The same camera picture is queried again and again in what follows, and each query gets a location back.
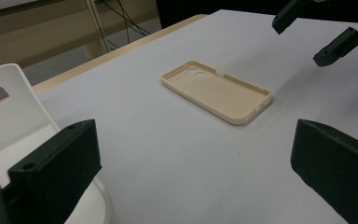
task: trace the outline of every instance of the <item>white table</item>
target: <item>white table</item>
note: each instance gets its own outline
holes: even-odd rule
[[[296,122],[358,139],[358,48],[320,68],[312,56],[352,25],[221,10],[39,93],[64,127],[96,119],[117,223],[346,223],[291,169]],[[270,89],[273,103],[233,126],[164,87],[196,60]]]

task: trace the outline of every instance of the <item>beige phone case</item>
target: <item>beige phone case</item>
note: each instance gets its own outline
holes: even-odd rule
[[[272,99],[271,92],[255,84],[198,62],[188,62],[161,78],[164,86],[236,125],[253,119]]]

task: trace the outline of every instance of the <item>table surface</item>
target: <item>table surface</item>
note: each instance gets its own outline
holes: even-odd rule
[[[346,223],[290,166],[298,119],[358,139],[358,48],[331,66],[312,56],[348,26],[220,10],[38,95],[60,127],[96,119],[116,223]],[[272,91],[233,126],[161,84],[188,61]]]

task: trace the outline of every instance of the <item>phone case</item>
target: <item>phone case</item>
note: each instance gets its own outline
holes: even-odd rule
[[[191,61],[162,76],[164,86],[235,125],[260,113],[272,99],[269,90]]]

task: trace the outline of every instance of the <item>floor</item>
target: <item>floor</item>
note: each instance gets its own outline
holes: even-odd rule
[[[143,33],[147,35],[155,33],[161,29],[159,18],[155,18],[150,21],[146,21],[138,24],[143,30]],[[119,47],[125,46],[130,42],[143,37],[139,34],[139,29],[136,27],[129,28],[127,30],[120,31],[118,33],[109,35],[107,37],[108,47],[110,50],[118,49]],[[86,56],[83,48],[72,49],[65,52],[64,54],[57,55],[56,57],[50,58],[40,63],[33,64],[28,67],[22,68],[24,74],[28,77],[31,85],[35,85],[48,78],[57,76],[71,68],[74,68],[82,63],[86,63],[89,59]]]

